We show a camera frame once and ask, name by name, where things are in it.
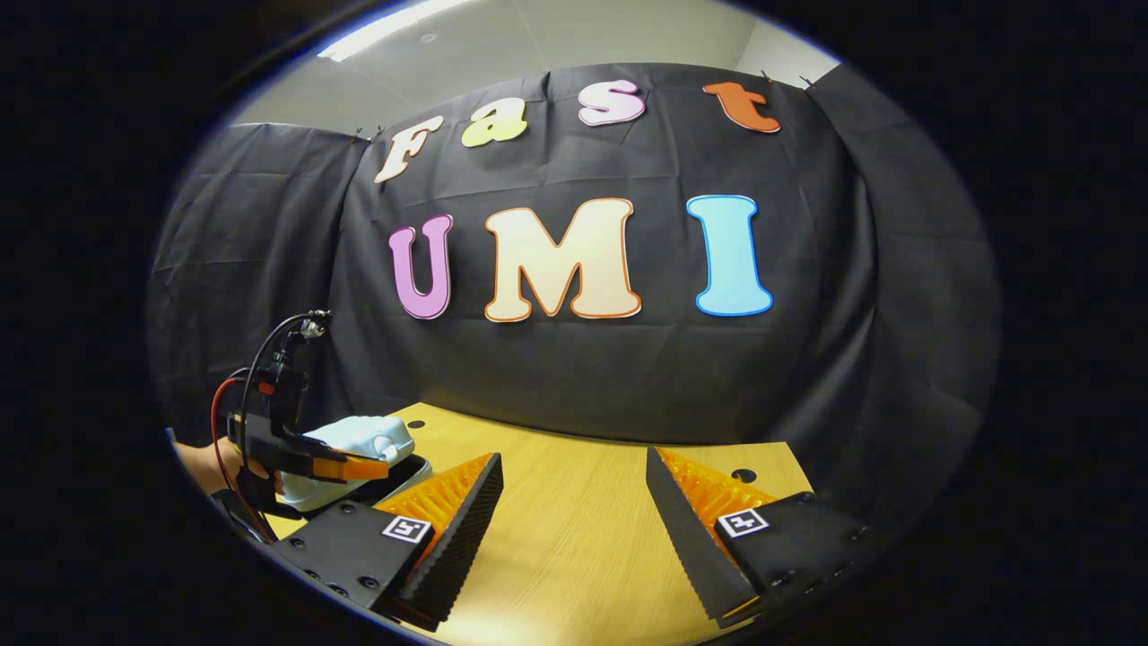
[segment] white container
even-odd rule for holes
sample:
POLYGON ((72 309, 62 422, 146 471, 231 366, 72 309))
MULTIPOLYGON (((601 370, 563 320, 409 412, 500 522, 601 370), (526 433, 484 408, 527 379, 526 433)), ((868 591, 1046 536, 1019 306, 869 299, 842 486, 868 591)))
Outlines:
MULTIPOLYGON (((382 459, 391 467, 414 452, 414 441, 398 418, 344 418, 303 435, 321 441, 332 449, 382 459)), ((347 484, 336 484, 295 474, 282 474, 282 481, 284 503, 300 512, 311 512, 329 505, 370 482, 348 481, 347 484)))

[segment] orange letter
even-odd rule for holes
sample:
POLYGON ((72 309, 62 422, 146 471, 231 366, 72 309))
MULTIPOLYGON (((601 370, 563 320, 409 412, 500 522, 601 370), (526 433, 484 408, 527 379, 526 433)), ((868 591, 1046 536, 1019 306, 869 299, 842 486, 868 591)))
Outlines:
POLYGON ((713 83, 703 87, 707 94, 718 94, 726 116, 742 127, 758 132, 777 132, 782 129, 776 118, 761 116, 753 103, 766 104, 761 94, 746 92, 739 83, 713 83))
POLYGON ((581 288, 571 311, 583 318, 637 313, 642 298, 630 290, 626 266, 626 218, 631 212, 634 204, 619 197, 584 202, 558 244, 528 208, 488 217, 487 229, 495 234, 495 299, 486 308, 487 318, 511 322, 530 314, 530 303, 519 291, 519 272, 546 316, 558 313, 579 270, 581 288))
POLYGON ((406 161, 403 157, 408 153, 412 157, 419 154, 419 150, 422 149, 422 143, 427 140, 427 132, 434 132, 440 126, 442 126, 442 115, 396 132, 394 139, 391 139, 393 143, 390 153, 387 154, 387 162, 382 164, 382 170, 374 177, 374 182, 382 184, 406 170, 406 161))

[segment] pink letter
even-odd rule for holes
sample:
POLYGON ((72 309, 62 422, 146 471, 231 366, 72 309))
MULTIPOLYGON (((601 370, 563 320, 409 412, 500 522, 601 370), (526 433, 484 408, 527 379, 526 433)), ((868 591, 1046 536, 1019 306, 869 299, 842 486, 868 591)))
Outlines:
POLYGON ((637 91, 638 86, 629 80, 607 80, 587 85, 577 94, 577 101, 587 106, 577 111, 577 117, 587 125, 633 120, 645 111, 642 98, 630 95, 637 91))
POLYGON ((422 223, 422 234, 430 243, 430 293, 424 294, 414 287, 414 271, 411 266, 411 242, 414 228, 406 226, 390 235, 390 250, 395 254, 395 287, 403 309, 416 318, 435 318, 447 310, 450 302, 450 265, 447 263, 447 231, 455 219, 439 215, 422 223))

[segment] white wall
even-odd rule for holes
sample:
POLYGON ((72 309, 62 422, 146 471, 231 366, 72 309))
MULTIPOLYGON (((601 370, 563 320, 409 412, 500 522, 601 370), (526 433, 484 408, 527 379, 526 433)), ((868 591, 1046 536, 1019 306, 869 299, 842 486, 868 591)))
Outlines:
POLYGON ((816 81, 839 62, 775 24, 755 21, 734 69, 753 75, 765 70, 769 78, 805 88, 807 85, 800 77, 816 81))

